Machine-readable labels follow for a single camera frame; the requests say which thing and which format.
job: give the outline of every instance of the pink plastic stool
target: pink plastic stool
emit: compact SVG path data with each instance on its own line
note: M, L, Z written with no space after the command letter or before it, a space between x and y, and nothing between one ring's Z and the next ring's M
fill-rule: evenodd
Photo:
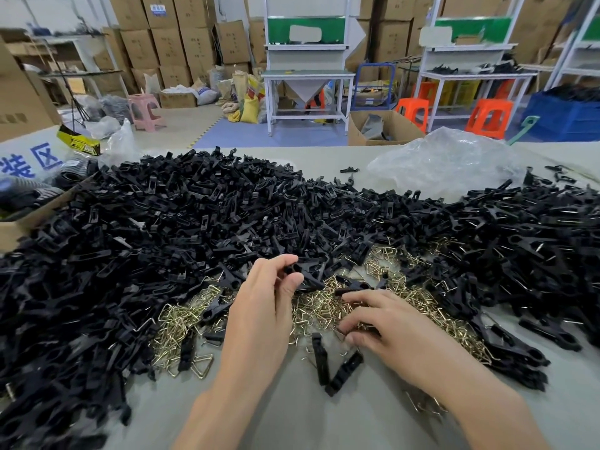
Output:
M151 93L143 93L141 95L130 95L129 101L129 112L131 112L131 119L136 129L144 129L149 133L155 133L157 126L166 126L167 123L162 117L154 115L150 104L154 104L156 107L160 107L158 101ZM136 118L133 106L137 107L137 114L141 114L142 118Z

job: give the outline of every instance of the green panel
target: green panel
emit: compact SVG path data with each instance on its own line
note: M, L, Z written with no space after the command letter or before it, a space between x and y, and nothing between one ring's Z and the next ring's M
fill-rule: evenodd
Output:
M321 29L319 44L344 44L345 17L268 18L269 44L290 44L290 27L302 25Z
M600 15L596 15L590 23L586 34L583 35L584 41L600 41Z
M461 35L479 35L487 43L503 43L511 25L510 17L439 18L436 27L452 27L452 40Z

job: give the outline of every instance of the left hand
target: left hand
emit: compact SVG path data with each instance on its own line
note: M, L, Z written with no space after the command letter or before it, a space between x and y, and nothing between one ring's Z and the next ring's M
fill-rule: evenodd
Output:
M217 381L230 388L264 390L288 350L292 331L292 296L304 276L283 269L298 261L293 254L254 262L229 309Z

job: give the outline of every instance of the red plastic stool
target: red plastic stool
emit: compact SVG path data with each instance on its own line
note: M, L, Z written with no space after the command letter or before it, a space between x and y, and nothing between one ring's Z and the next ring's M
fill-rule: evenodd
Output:
M464 128L468 133L504 139L508 119L513 110L513 102L506 99L480 99L477 101L471 118Z
M514 84L514 79L504 80L498 87L498 91L496 92L494 99L508 99L508 95L511 94L511 88L513 88Z
M419 88L419 99L426 99L429 102L429 107L433 107L433 103L436 100L436 93L438 92L439 82L421 82L421 87ZM412 97L415 97L416 85L413 87Z
M398 101L396 112L400 112L400 108L404 109L404 116L416 124L417 128L425 132L427 130L427 117L429 113L429 101L419 97L403 97ZM423 111L423 121L419 122L416 119L418 111Z
M321 89L321 94L319 95L321 105L319 106L321 109L325 108L325 89ZM304 107L304 109L309 109L317 107L317 99L316 97L312 98L308 104Z
M131 119L133 120L133 125L136 129L144 129L149 133L155 133L157 126L166 126L167 123L164 121L162 117L158 115L154 115L152 112L151 104L156 107L160 107L156 97L154 97L151 93L143 93L141 95L129 95L127 98L129 102L129 112L131 112Z

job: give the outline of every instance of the forearm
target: forearm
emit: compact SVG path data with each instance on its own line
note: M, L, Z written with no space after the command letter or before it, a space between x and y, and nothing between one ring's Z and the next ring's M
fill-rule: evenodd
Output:
M494 378L448 395L446 406L473 450L548 450L522 396Z
M262 392L231 386L217 378L194 402L173 450L235 450L248 427Z

